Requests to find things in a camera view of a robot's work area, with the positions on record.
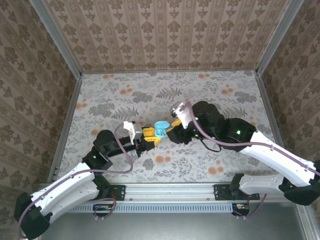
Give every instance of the blue object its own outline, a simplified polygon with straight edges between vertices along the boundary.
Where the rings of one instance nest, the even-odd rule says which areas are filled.
[[[162,138],[162,139],[167,138],[168,136],[166,134],[166,129],[168,127],[170,127],[170,123],[169,122],[167,122],[167,121],[157,121],[154,124],[154,128],[155,128],[154,136],[158,137],[158,138]]]

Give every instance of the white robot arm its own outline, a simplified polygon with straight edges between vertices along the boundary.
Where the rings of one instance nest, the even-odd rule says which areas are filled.
[[[110,130],[101,131],[93,142],[93,148],[74,169],[44,189],[28,195],[22,193],[16,200],[14,218],[28,239],[35,239],[43,234],[50,224],[70,209],[89,200],[113,198],[120,200],[124,193],[115,194],[115,185],[111,185],[103,176],[111,167],[110,157],[124,152],[136,151],[140,156],[143,151],[155,147],[153,141],[142,137],[139,124],[125,122],[129,136],[118,139]]]
[[[176,103],[171,108],[171,115],[177,117],[177,120],[172,124],[174,127],[167,132],[171,141],[177,144],[188,144],[191,138],[205,139],[193,122],[192,115],[194,115],[194,119],[204,133],[210,138],[218,140],[221,147],[258,159],[279,173],[270,176],[236,174],[230,185],[230,191],[234,196],[239,191],[246,195],[281,193],[290,201],[300,205],[309,205],[319,197],[319,176],[314,173],[317,171],[317,162],[298,157],[278,146],[243,119],[225,119],[215,105],[206,101],[194,104],[192,112],[184,103]],[[232,146],[232,144],[238,143],[248,144]]]

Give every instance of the floral tablecloth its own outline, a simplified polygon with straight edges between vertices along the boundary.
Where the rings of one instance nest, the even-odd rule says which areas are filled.
[[[142,126],[173,122],[169,109],[176,102],[207,101],[226,118],[242,118],[274,139],[253,71],[158,72],[90,74],[82,86],[72,119],[59,175],[70,171],[90,151],[99,131],[114,131],[123,121]],[[120,136],[128,132],[122,130]],[[219,182],[235,173],[272,174],[274,171],[241,153],[223,149],[208,151],[198,140],[188,145],[168,139],[140,158],[131,153],[133,171],[106,174],[111,183]],[[112,157],[110,170],[128,169],[124,155]]]

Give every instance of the purple cable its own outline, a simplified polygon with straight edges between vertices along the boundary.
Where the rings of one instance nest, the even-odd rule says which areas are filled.
[[[302,162],[300,162],[299,160],[295,159],[294,157],[290,156],[289,154],[287,154],[286,152],[282,151],[281,149],[279,148],[276,148],[270,144],[266,144],[266,143],[263,143],[263,142],[242,142],[242,143],[228,143],[228,142],[223,142],[223,141],[219,141],[219,140],[216,140],[216,139],[213,139],[212,137],[210,137],[208,134],[205,133],[205,131],[203,131],[201,129],[201,127],[199,126],[197,120],[196,120],[196,117],[195,117],[195,114],[194,114],[194,111],[192,109],[192,105],[191,103],[188,101],[184,107],[182,107],[182,109],[184,108],[188,108],[189,109],[189,114],[191,116],[191,119],[196,127],[196,129],[208,140],[210,140],[211,142],[214,142],[215,144],[218,144],[218,145],[221,145],[221,146],[226,146],[226,147],[240,147],[240,146],[252,146],[252,145],[259,145],[259,146],[264,146],[264,147],[267,147],[267,148],[270,148],[270,149],[273,149],[275,151],[277,151],[278,153],[284,155],[285,157],[287,157],[288,159],[294,161],[296,164],[299,164],[301,167],[307,169],[308,171],[318,175],[320,177],[320,172],[312,169],[312,168],[309,168],[307,165],[303,164]]]
[[[244,218],[252,217],[253,215],[255,215],[255,214],[260,210],[260,208],[262,207],[262,204],[264,203],[264,201],[266,200],[266,198],[267,198],[267,194],[265,194],[265,195],[263,196],[263,198],[262,198],[259,206],[256,208],[256,210],[254,210],[252,213],[248,214],[247,216],[243,216],[240,212],[235,211],[235,210],[233,210],[233,212],[239,215],[239,216],[237,216],[237,217],[242,217],[243,219],[244,219]]]
[[[25,210],[23,211],[23,213],[21,214],[19,221],[18,221],[18,235],[20,238],[22,239],[26,239],[26,236],[23,236],[21,233],[21,223],[22,220],[24,219],[25,215],[27,214],[27,212],[29,211],[29,209],[35,205],[37,202],[39,202],[41,199],[43,199],[46,195],[48,195],[51,191],[53,191],[54,189],[56,189],[58,186],[60,186],[61,184],[65,183],[66,181],[68,181],[69,179],[73,179],[75,176],[79,175],[79,174],[83,174],[83,173],[108,173],[108,174],[127,174],[129,172],[132,171],[132,169],[134,168],[134,162],[132,161],[131,157],[129,156],[129,154],[126,152],[125,148],[122,146],[118,135],[117,135],[117,131],[119,130],[119,128],[123,127],[124,124],[121,123],[119,126],[117,126],[114,130],[114,138],[116,140],[116,142],[118,143],[120,149],[122,150],[122,152],[124,153],[124,155],[127,157],[127,159],[129,160],[130,163],[130,169],[126,170],[126,171],[113,171],[113,170],[101,170],[101,169],[87,169],[87,170],[82,170],[82,171],[78,171],[75,172],[73,174],[71,174],[70,176],[68,176],[67,178],[63,179],[61,182],[57,183],[56,185],[54,185],[52,188],[48,189],[47,191],[45,191],[42,195],[40,195],[36,200],[34,200],[32,203],[30,203]]]
[[[114,198],[111,197],[106,197],[106,198],[101,198],[101,199],[97,199],[97,200],[90,200],[90,201],[86,201],[87,203],[96,203],[96,202],[101,202],[101,201],[113,201],[113,206],[111,208],[111,210],[107,213],[107,215],[104,216],[104,218],[107,218],[110,216],[110,214],[112,214],[112,212],[116,209],[117,206],[117,201]],[[94,209],[93,215],[97,218],[97,210],[103,208],[103,206],[98,206]]]

